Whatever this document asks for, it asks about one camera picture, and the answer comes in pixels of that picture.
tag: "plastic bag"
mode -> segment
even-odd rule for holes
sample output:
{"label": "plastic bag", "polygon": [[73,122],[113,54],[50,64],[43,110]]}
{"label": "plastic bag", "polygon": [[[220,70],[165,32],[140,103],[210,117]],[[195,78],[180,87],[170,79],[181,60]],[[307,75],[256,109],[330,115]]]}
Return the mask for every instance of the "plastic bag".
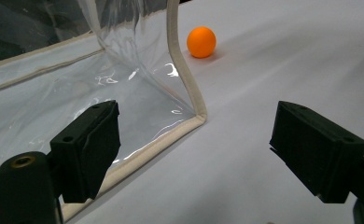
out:
{"label": "plastic bag", "polygon": [[[119,103],[121,148],[100,194],[204,123],[203,98],[180,53],[178,1],[80,1],[98,37],[0,62],[0,164],[49,141],[89,106]],[[65,204],[70,218],[84,204]]]}

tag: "table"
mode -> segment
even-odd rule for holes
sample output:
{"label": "table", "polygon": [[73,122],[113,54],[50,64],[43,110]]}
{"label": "table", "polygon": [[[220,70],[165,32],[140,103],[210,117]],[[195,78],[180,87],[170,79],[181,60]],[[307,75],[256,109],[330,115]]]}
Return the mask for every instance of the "table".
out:
{"label": "table", "polygon": [[[197,60],[185,40],[201,25],[217,49]],[[268,142],[280,100],[364,139],[364,1],[194,0],[179,32],[207,123],[69,223],[354,223],[354,195],[323,204]]]}

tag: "ball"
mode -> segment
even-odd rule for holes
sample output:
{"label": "ball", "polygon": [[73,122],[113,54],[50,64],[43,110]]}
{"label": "ball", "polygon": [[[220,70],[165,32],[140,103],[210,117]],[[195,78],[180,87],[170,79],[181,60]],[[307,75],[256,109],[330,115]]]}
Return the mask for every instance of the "ball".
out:
{"label": "ball", "polygon": [[193,57],[206,58],[214,52],[217,38],[211,29],[201,26],[190,32],[187,45]]}

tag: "tabletop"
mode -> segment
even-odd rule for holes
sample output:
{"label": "tabletop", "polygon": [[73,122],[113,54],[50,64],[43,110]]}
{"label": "tabletop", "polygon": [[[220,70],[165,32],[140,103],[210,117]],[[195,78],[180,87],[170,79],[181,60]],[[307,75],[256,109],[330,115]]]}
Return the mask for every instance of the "tabletop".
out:
{"label": "tabletop", "polygon": [[[186,38],[202,25],[217,48],[199,60]],[[354,195],[322,203],[269,141],[281,100],[364,139],[364,1],[193,0],[179,40],[208,121],[69,223],[354,223]]]}

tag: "orange ball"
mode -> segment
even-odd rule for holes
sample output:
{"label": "orange ball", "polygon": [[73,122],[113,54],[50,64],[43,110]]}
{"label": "orange ball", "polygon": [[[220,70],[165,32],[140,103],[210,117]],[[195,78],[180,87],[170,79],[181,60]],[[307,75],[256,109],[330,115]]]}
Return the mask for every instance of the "orange ball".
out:
{"label": "orange ball", "polygon": [[214,52],[217,38],[214,32],[205,26],[193,29],[188,36],[188,49],[195,58],[206,58]]}

